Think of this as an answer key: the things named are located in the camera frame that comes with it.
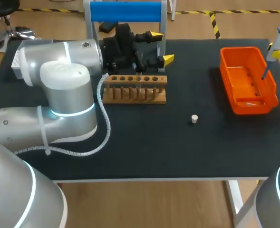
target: yellow black caution tape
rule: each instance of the yellow black caution tape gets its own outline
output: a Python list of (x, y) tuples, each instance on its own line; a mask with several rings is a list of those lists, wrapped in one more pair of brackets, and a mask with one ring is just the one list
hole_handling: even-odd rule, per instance
[(32, 12), (63, 12), (63, 13), (84, 13), (78, 10), (71, 9), (18, 9), (17, 11), (32, 11)]
[[(84, 13), (71, 9), (18, 9), (17, 11), (33, 12), (64, 12), (64, 13)], [(198, 14), (198, 13), (280, 13), (280, 10), (194, 10), (194, 11), (176, 11), (176, 14)]]
[(216, 23), (216, 16), (215, 16), (214, 13), (209, 13), (209, 16), (210, 16), (210, 19), (211, 19), (211, 23), (212, 23), (212, 27), (214, 29), (214, 34), (216, 36), (216, 39), (220, 39), (221, 36), (220, 36), (219, 29), (218, 29), (218, 25)]
[(198, 13), (280, 13), (280, 10), (195, 10), (176, 11), (176, 14), (198, 14)]

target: black table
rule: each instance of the black table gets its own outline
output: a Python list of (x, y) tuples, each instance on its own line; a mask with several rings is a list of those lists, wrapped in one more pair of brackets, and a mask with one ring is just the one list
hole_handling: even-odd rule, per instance
[[(220, 49), (256, 46), (264, 55), (266, 39), (169, 40), (175, 54), (166, 68), (166, 105), (106, 105), (112, 132), (108, 144), (88, 157), (43, 151), (20, 155), (52, 180), (268, 177), (280, 165), (280, 65), (272, 65), (279, 105), (269, 114), (236, 116), (219, 72)], [(40, 88), (15, 78), (12, 42), (0, 64), (0, 108), (48, 105)], [(96, 86), (98, 78), (93, 78)], [(189, 125), (191, 115), (198, 123)], [(98, 130), (83, 142), (57, 144), (86, 152), (104, 139), (100, 110)]]

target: white cable spiral wrap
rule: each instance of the white cable spiral wrap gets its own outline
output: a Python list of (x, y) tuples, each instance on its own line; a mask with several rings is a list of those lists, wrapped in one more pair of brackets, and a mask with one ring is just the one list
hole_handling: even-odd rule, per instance
[[(60, 152), (60, 153), (64, 153), (67, 155), (71, 155), (71, 156), (76, 156), (76, 157), (85, 157), (85, 156), (90, 156), (96, 152), (98, 152), (99, 150), (101, 150), (106, 143), (108, 142), (108, 139), (110, 137), (110, 132), (111, 132), (111, 126), (110, 126), (110, 120), (108, 118), (107, 112), (104, 108), (103, 102), (102, 102), (102, 97), (101, 97), (101, 88), (102, 88), (102, 84), (104, 82), (104, 80), (109, 76), (109, 74), (105, 74), (101, 77), (101, 79), (99, 80), (98, 84), (97, 84), (97, 101), (98, 104), (101, 108), (102, 114), (104, 116), (105, 122), (106, 122), (106, 126), (107, 126), (107, 132), (106, 132), (106, 136), (104, 141), (95, 149), (88, 151), (88, 152), (73, 152), (73, 151), (68, 151), (65, 149), (61, 149), (58, 147), (54, 147), (54, 146), (50, 146), (49, 149), (52, 151), (56, 151), (56, 152)], [(15, 151), (14, 154), (20, 154), (20, 153), (24, 153), (24, 152), (28, 152), (28, 151), (34, 151), (34, 150), (45, 150), (46, 147), (45, 146), (32, 146), (32, 147), (28, 147), (26, 149), (22, 149), (22, 150), (18, 150)]]

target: orange tray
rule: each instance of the orange tray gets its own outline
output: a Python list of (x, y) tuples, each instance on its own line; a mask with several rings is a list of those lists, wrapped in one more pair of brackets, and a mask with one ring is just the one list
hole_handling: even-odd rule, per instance
[(220, 51), (220, 72), (234, 113), (266, 114), (278, 105), (276, 83), (256, 47), (225, 47)]

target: white table leg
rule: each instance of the white table leg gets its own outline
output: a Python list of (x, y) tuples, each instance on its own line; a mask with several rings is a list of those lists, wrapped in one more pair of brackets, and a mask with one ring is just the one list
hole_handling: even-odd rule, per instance
[(233, 212), (233, 216), (235, 217), (238, 214), (239, 210), (243, 206), (243, 201), (238, 185), (237, 180), (227, 180), (226, 187), (230, 198), (231, 208)]
[(177, 3), (177, 0), (172, 1), (172, 5), (173, 5), (173, 7), (171, 8), (171, 10), (172, 10), (172, 20), (174, 20), (174, 17), (175, 17), (175, 14), (176, 14), (176, 3)]
[(253, 227), (253, 224), (258, 224), (256, 227), (260, 227), (260, 222), (256, 217), (255, 209), (255, 197), (258, 189), (263, 184), (261, 181), (254, 189), (250, 197), (243, 204), (239, 185), (237, 180), (226, 181), (228, 193), (230, 197), (232, 212), (233, 212), (233, 223), (235, 228), (248, 228)]

